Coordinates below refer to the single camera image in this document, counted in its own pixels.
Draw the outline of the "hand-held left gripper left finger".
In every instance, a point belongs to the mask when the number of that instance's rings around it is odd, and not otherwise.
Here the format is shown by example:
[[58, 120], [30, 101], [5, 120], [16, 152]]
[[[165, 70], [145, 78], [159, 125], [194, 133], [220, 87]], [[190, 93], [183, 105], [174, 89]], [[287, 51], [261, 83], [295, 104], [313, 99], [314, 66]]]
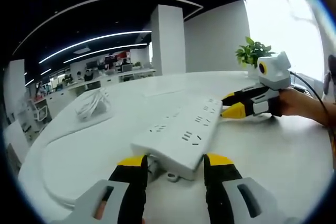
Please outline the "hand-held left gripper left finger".
[[142, 223], [148, 184], [148, 157], [120, 161], [107, 180], [100, 180], [76, 201], [60, 223]]

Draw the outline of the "person's right hand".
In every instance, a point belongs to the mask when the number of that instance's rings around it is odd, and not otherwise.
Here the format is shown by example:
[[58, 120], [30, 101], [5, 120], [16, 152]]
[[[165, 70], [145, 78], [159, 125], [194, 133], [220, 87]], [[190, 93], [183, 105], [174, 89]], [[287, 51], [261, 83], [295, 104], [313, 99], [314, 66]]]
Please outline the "person's right hand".
[[281, 113], [286, 116], [300, 116], [302, 98], [305, 98], [304, 94], [295, 89], [281, 90], [279, 93]]

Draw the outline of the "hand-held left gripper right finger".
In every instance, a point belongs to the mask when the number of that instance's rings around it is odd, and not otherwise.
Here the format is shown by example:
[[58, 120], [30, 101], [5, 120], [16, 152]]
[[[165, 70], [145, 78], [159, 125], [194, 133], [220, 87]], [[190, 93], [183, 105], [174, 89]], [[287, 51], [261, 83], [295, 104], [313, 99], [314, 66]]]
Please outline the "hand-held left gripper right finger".
[[273, 195], [250, 177], [242, 177], [227, 157], [204, 155], [206, 203], [211, 223], [285, 223]]

